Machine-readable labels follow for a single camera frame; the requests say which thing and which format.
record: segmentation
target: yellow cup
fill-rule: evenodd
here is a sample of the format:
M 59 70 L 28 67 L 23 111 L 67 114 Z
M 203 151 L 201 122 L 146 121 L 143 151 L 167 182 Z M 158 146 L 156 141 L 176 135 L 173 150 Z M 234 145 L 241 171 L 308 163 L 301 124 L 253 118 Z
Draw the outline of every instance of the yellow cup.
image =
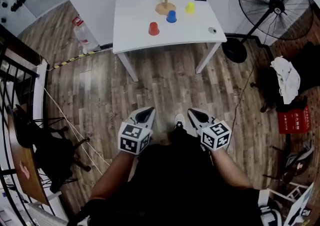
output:
M 188 3 L 188 5 L 185 7 L 185 12 L 189 14 L 195 13 L 195 3 Z

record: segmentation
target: black and white marker cube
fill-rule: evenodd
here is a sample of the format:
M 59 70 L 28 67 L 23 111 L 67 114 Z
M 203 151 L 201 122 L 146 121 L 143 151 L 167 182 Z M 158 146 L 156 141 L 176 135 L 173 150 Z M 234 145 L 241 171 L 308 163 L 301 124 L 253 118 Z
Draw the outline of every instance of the black and white marker cube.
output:
M 118 133 L 118 149 L 139 155 L 149 145 L 152 133 L 150 129 L 123 122 Z
M 201 130 L 201 143 L 210 150 L 227 147 L 231 139 L 231 129 L 220 121 Z

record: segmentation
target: red box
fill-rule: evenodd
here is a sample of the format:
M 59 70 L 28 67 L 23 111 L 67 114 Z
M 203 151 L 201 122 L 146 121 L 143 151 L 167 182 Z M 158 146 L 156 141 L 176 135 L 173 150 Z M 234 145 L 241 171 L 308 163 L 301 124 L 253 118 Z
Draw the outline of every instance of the red box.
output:
M 292 109 L 287 112 L 278 112 L 279 132 L 306 133 L 311 128 L 308 105 L 304 110 Z

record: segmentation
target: red cup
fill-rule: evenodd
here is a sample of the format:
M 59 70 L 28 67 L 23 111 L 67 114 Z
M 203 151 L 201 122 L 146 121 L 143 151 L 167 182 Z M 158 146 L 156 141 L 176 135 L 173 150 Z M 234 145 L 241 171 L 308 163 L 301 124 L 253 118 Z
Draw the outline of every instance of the red cup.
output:
M 156 36 L 159 34 L 158 24 L 156 22 L 151 22 L 149 26 L 149 34 L 152 36 Z

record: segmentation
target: fan stand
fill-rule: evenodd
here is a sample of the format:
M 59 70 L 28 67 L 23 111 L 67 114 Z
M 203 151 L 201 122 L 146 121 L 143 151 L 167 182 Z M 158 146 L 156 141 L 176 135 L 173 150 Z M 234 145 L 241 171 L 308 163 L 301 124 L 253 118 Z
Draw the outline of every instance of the fan stand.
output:
M 256 25 L 250 30 L 250 32 L 239 41 L 236 38 L 227 38 L 226 43 L 222 44 L 224 54 L 235 63 L 242 63 L 247 58 L 247 50 L 244 46 L 244 42 L 249 36 L 262 24 L 262 22 L 272 13 L 281 14 L 285 11 L 283 0 L 270 0 L 268 11 L 261 17 Z

